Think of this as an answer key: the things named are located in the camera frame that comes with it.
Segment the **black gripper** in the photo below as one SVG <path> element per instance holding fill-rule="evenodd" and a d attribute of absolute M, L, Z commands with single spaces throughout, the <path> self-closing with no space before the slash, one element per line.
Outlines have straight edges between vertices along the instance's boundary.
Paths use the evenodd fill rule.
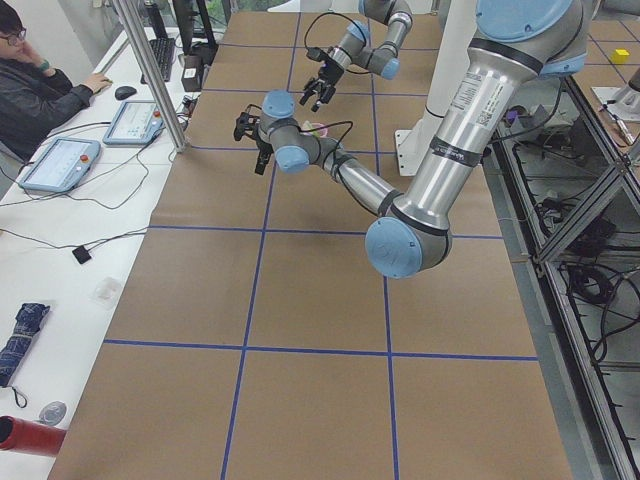
<path fill-rule="evenodd" d="M 323 61 L 318 70 L 318 78 L 312 77 L 304 85 L 299 104 L 305 105 L 311 97 L 316 95 L 311 110 L 317 112 L 323 105 L 330 102 L 335 94 L 335 87 L 343 74 L 344 68 L 341 64 L 333 60 Z"/>
<path fill-rule="evenodd" d="M 264 141 L 260 136 L 256 137 L 255 142 L 259 150 L 259 155 L 256 160 L 254 172 L 258 175 L 263 175 L 265 166 L 269 164 L 273 155 L 273 147 L 269 142 Z"/>

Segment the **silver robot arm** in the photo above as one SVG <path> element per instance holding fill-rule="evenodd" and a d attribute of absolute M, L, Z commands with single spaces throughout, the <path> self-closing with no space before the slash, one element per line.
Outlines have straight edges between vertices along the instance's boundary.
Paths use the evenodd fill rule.
<path fill-rule="evenodd" d="M 313 102 L 312 111 L 328 104 L 336 92 L 336 86 L 352 66 L 383 79 L 393 79 L 400 68 L 399 51 L 412 29 L 413 16 L 405 1 L 365 0 L 358 3 L 358 11 L 369 20 L 387 27 L 384 41 L 374 46 L 368 26 L 351 19 L 342 39 L 330 47 L 305 44 L 306 57 L 318 62 L 316 76 L 303 87 L 299 103 Z"/>
<path fill-rule="evenodd" d="M 234 135 L 259 149 L 256 167 L 269 161 L 286 173 L 317 166 L 375 217 L 365 236 L 368 259 L 389 278 L 406 278 L 440 264 L 452 238 L 448 214 L 483 157 L 519 87 L 542 76 L 578 71 L 597 5 L 593 1 L 451 2 L 444 27 L 469 14 L 469 66 L 405 192 L 363 167 L 342 142 L 318 137 L 295 120 L 296 103 L 284 90 L 268 92 L 258 114 L 244 112 Z"/>

